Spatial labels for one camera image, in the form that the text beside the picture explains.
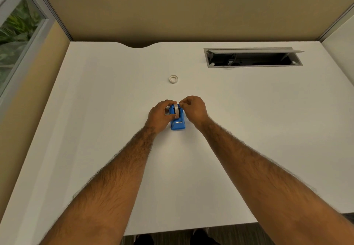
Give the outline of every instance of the white desk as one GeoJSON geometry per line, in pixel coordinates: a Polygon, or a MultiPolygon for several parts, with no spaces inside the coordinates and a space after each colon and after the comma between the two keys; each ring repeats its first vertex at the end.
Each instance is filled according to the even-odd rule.
{"type": "MultiPolygon", "coordinates": [[[[210,116],[354,211],[354,87],[319,42],[72,42],[0,225],[0,244],[36,244],[73,195],[164,99],[199,95],[210,116]],[[207,68],[205,47],[293,47],[302,67],[207,68]],[[171,84],[168,77],[178,76],[171,84]]],[[[254,222],[187,120],[155,140],[125,234],[254,222]]]]}

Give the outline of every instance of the hairy forearm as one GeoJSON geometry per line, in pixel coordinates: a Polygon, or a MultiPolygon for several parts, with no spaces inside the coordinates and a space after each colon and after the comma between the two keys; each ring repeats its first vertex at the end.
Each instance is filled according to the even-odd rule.
{"type": "Polygon", "coordinates": [[[41,244],[118,244],[155,136],[142,128],[73,199],[41,244]]]}
{"type": "Polygon", "coordinates": [[[211,120],[200,131],[276,244],[354,242],[351,223],[297,178],[211,120]]]}

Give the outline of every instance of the person's right arm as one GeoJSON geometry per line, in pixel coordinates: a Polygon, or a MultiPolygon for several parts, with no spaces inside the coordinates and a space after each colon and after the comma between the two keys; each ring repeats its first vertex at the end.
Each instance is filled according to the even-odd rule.
{"type": "Polygon", "coordinates": [[[274,243],[354,244],[354,226],[348,220],[300,180],[216,124],[200,97],[188,96],[179,104],[274,243]]]}

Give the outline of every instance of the person's left arm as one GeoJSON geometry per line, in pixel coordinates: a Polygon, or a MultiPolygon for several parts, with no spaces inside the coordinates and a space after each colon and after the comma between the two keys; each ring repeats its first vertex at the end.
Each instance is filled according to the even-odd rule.
{"type": "Polygon", "coordinates": [[[73,199],[40,245],[119,244],[126,229],[156,135],[175,114],[165,100],[153,107],[145,126],[73,199]]]}

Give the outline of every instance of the person's left hand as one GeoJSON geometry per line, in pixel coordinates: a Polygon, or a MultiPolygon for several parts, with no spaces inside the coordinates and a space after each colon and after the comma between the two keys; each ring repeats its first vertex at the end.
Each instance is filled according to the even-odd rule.
{"type": "Polygon", "coordinates": [[[175,114],[165,114],[165,108],[176,104],[177,101],[168,100],[161,101],[157,103],[155,107],[149,112],[148,120],[145,123],[146,127],[152,128],[153,131],[158,134],[166,128],[169,122],[171,122],[176,115],[175,114]]]}

